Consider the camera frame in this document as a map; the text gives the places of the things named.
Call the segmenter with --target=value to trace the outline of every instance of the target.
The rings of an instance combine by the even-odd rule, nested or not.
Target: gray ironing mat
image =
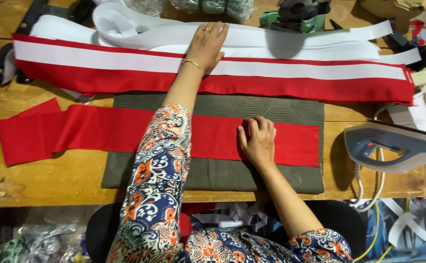
[[[114,107],[156,111],[165,93],[125,92],[114,97]],[[243,95],[199,94],[195,115],[247,118],[261,115],[274,122],[317,125],[319,130],[320,167],[278,165],[282,174],[297,193],[320,194],[323,186],[323,103],[288,98],[268,98]],[[125,185],[132,175],[134,153],[109,152],[101,187]],[[236,160],[192,158],[185,189],[254,191],[264,183],[251,166]]]

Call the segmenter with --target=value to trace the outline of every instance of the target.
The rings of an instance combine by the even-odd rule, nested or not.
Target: sleeve
[[[338,232],[331,229],[308,231],[289,240],[289,249],[301,262],[352,262],[349,245]]]
[[[190,163],[190,113],[165,105],[154,114],[135,157],[107,262],[176,262],[178,224]]]

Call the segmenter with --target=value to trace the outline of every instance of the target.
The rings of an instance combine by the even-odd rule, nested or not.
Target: woman's left hand
[[[200,25],[187,50],[186,58],[198,63],[204,71],[214,69],[224,56],[224,52],[220,51],[226,39],[229,25],[224,24],[222,29],[221,25],[221,21],[210,22],[206,26]]]

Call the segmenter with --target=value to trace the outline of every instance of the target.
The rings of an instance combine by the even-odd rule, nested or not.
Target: steam iron
[[[405,173],[426,164],[426,132],[396,124],[368,120],[344,129],[346,150],[355,163],[377,172]],[[369,156],[380,147],[400,155],[381,161]]]

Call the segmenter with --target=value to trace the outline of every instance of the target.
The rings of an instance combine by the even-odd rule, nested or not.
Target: wooden workbench
[[[76,0],[50,0],[51,5],[69,7]],[[264,11],[275,10],[277,0],[257,2],[258,10],[248,24],[258,26],[258,17]],[[0,47],[11,42],[13,32],[29,7],[31,0],[0,0]],[[169,9],[168,18],[179,20],[202,20],[200,15],[190,15]],[[340,13],[338,23],[348,27],[347,21],[356,21],[351,10]],[[216,21],[216,16],[203,16],[203,20]],[[369,25],[368,21],[352,27]],[[384,42],[377,40],[381,47]],[[20,85],[12,81],[0,88],[0,119],[9,118],[32,106],[57,97],[62,109],[75,104],[74,99],[43,81],[31,85]],[[111,95],[97,96],[90,105],[111,107]],[[378,106],[373,104],[325,104],[324,141],[324,183],[325,192],[320,195],[301,195],[304,199],[348,199],[358,191],[353,179],[354,163],[348,158],[343,139],[343,129],[349,125],[363,123],[372,118]],[[125,189],[102,189],[100,187],[105,168],[107,152],[90,150],[70,150],[59,153],[49,160],[6,167],[0,148],[0,206],[54,206],[107,204],[125,194]],[[374,171],[362,169],[364,198],[371,198],[379,184],[380,176]],[[421,197],[426,196],[426,169],[420,167],[405,174],[387,174],[381,197]],[[184,202],[208,201],[252,201],[267,198],[267,193],[221,192],[186,190]]]

